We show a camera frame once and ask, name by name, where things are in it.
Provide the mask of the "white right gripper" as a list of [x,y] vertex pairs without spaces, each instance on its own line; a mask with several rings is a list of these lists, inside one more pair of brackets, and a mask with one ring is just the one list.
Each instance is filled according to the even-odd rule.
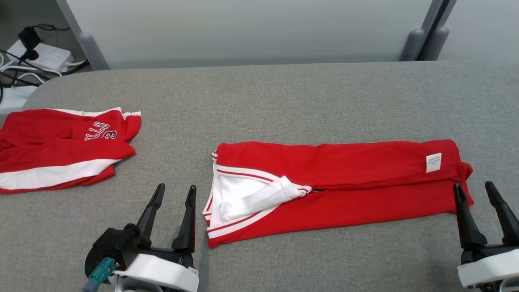
[[486,193],[498,216],[504,245],[486,245],[470,213],[468,198],[460,183],[454,186],[456,218],[461,265],[457,267],[460,283],[465,288],[482,292],[517,292],[519,290],[519,221],[491,181],[485,183]]

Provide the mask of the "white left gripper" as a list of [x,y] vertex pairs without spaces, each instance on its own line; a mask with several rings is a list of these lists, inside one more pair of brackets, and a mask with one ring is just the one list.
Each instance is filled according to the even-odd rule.
[[165,184],[160,183],[145,207],[137,226],[141,240],[137,257],[128,269],[114,275],[115,292],[196,292],[199,272],[193,265],[196,244],[197,188],[191,185],[185,201],[185,212],[178,236],[171,248],[154,248],[150,236],[156,213],[161,207]]

